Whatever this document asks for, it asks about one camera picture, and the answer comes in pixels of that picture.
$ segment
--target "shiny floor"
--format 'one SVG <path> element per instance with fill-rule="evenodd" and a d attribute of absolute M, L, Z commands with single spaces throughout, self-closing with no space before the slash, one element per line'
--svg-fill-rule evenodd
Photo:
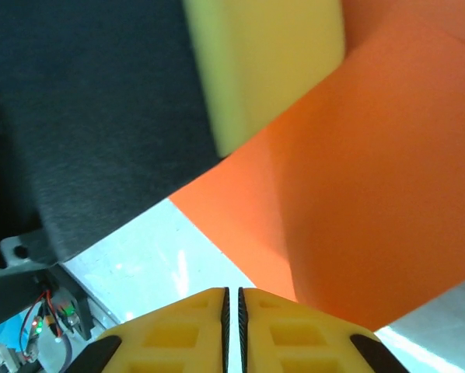
<path fill-rule="evenodd" d="M 228 286 L 235 292 L 254 286 L 169 200 L 65 266 L 105 308 L 108 324 L 207 288 Z M 235 297 L 231 300 L 235 308 Z M 229 371 L 239 373 L 237 319 L 232 316 Z M 465 371 L 465 283 L 377 334 L 410 372 Z"/>

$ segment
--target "red wire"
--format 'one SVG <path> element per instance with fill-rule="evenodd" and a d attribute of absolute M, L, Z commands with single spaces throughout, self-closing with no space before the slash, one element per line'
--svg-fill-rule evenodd
<path fill-rule="evenodd" d="M 61 336 L 63 333 L 61 332 L 60 326 L 58 325 L 58 322 L 56 321 L 56 317 L 54 317 L 54 308 L 53 308 L 53 302 L 51 301 L 51 291 L 46 291 L 46 301 L 47 304 L 49 305 L 49 309 L 51 310 L 51 316 L 53 316 L 54 319 L 54 324 L 56 325 L 56 332 L 58 336 Z"/>
<path fill-rule="evenodd" d="M 25 354 L 25 352 L 23 352 L 23 346 L 22 346 L 22 334 L 23 334 L 23 331 L 25 329 L 25 325 L 27 323 L 27 320 L 30 316 L 30 313 L 32 312 L 34 306 L 43 298 L 43 296 L 46 295 L 46 291 L 43 291 L 43 293 L 39 296 L 38 299 L 36 299 L 36 301 L 32 304 L 32 307 L 30 307 L 29 311 L 27 311 L 27 314 L 25 315 L 25 319 L 23 320 L 23 323 L 22 323 L 22 327 L 20 328 L 20 333 L 18 335 L 18 343 L 20 345 L 20 350 L 22 351 L 22 354 L 23 356 L 28 360 L 29 357 Z"/>

